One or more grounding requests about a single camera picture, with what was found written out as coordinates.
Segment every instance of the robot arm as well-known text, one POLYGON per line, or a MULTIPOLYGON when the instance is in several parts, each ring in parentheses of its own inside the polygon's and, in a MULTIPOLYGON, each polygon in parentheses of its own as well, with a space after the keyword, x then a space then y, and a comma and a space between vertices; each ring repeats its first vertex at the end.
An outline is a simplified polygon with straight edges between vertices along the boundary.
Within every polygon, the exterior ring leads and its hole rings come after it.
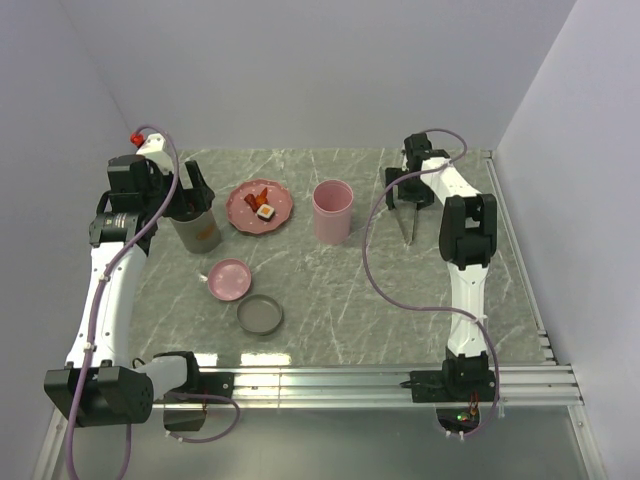
MULTIPOLYGON (((181 218, 211 208, 214 193, 197 163, 188 161, 186 168, 192 188, 184 189, 178 180, 165 216, 181 218)), ((88 348, 91 305, 105 266, 155 214, 173 179, 173 173, 142 155, 114 158, 107 172, 111 188, 99 202, 89 229, 92 273, 80 329, 65 368, 49 370, 45 377, 45 392, 67 418, 88 348), (105 211, 107 203, 110 211, 105 211)), ((197 388, 199 369, 191 352, 163 354, 136 370, 129 368, 128 336, 136 285, 156 231, 157 227, 150 229, 123 256, 106 283, 98 310, 94 354, 76 419, 78 426, 142 423, 151 414, 153 400, 176 388, 197 388)))
MULTIPOLYGON (((433 202, 437 197, 444 206, 439 248, 451 278, 451 306, 470 312, 483 322, 485 282, 497 246, 497 201, 492 194, 480 193, 469 185, 450 164, 447 152, 433 149, 425 133, 411 135, 404 144, 405 172, 435 170, 448 165, 420 176, 428 190, 421 193, 421 198, 433 202)), ((493 399, 495 376, 489 369, 487 350, 478 326, 452 313, 439 379, 446 387, 442 401, 468 401, 476 394, 480 401, 493 399)))
MULTIPOLYGON (((444 157, 431 158, 422 163, 421 169, 436 169, 448 161, 449 159, 444 157)), ((443 205, 446 205, 450 197, 475 199, 480 195, 480 192, 469 185, 454 166, 449 166, 438 173, 422 175, 420 179, 431 188, 443 205)), ((462 269, 448 261, 447 267, 451 278, 451 306, 466 310, 483 322, 484 285, 489 270, 488 265, 466 265, 462 269)), ((447 349, 456 357, 460 355, 477 357, 487 352, 486 343, 478 327, 458 313, 451 314, 451 333, 447 349)))

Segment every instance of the sushi piece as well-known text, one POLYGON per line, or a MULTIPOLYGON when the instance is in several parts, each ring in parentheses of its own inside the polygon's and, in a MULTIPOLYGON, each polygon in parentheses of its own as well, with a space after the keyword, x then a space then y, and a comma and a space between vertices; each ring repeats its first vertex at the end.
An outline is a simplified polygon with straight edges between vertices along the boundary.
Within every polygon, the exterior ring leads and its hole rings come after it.
POLYGON ((261 220, 264 220, 265 222, 270 222, 275 214, 276 214, 276 209, 266 203, 264 205, 261 205, 258 211, 256 212, 256 215, 258 215, 258 218, 261 220))

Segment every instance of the white backdrop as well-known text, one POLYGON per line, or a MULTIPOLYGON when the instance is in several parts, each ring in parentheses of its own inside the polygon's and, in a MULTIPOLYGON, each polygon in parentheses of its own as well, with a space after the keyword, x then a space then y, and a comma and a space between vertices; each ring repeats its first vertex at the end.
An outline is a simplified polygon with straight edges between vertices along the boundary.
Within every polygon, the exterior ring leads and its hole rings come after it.
POLYGON ((56 2, 0 2, 0 448, 31 478, 89 280, 89 222, 127 129, 56 2))
POLYGON ((579 0, 498 148, 554 350, 611 480, 638 478, 640 3, 579 0))
POLYGON ((129 125, 182 147, 493 148, 575 0, 62 0, 129 125))

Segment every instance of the gray marble surface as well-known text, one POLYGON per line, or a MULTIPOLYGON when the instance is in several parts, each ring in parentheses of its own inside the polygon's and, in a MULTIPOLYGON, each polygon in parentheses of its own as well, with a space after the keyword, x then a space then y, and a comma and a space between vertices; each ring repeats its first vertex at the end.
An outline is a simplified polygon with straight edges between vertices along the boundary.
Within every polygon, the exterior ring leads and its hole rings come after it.
MULTIPOLYGON (((130 352, 147 360, 155 353, 192 350, 217 356, 218 365, 434 363, 444 358, 450 314, 400 310, 380 298, 362 268, 361 242, 368 212, 382 192, 379 167, 399 165, 399 150, 203 150, 182 152, 198 160, 216 192, 214 213, 223 243, 206 255, 188 253, 163 219, 139 284, 130 331, 130 352), (233 188, 252 178, 288 188, 291 220, 261 236, 240 234, 226 219, 233 188), (320 245, 313 235, 311 194, 321 181, 338 178, 355 193, 352 233, 342 245, 320 245), (245 333, 234 303, 211 296, 204 275, 218 261, 235 257, 253 273, 251 293, 264 293, 284 308, 274 334, 245 333)), ((492 192, 480 151, 456 164, 478 190, 492 192)), ((401 208, 410 225, 412 209, 401 208)), ((407 247, 394 216, 375 216, 370 264, 380 286, 413 305, 450 305, 451 286, 438 251, 442 206, 419 214, 416 241, 407 247)), ((490 335, 504 364, 544 360, 523 281, 499 219, 498 252, 490 266, 485 310, 490 335)))

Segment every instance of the small pink dish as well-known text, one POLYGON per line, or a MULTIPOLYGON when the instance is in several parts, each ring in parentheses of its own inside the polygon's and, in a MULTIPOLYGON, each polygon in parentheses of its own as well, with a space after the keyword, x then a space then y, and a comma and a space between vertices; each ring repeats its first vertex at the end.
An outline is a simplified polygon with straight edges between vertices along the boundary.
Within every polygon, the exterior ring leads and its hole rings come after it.
POLYGON ((207 276, 211 295, 225 302, 238 300, 249 291, 251 271, 242 261, 227 258, 216 263, 207 276))
POLYGON ((278 182, 256 178, 236 187, 229 194, 226 207, 227 218, 231 225, 243 233, 262 235, 274 231, 289 220, 291 210, 293 210, 293 199, 289 190, 278 182), (268 191, 267 203, 276 210, 275 215, 268 222, 258 218, 244 201, 244 197, 249 193, 257 196, 265 188, 268 191))

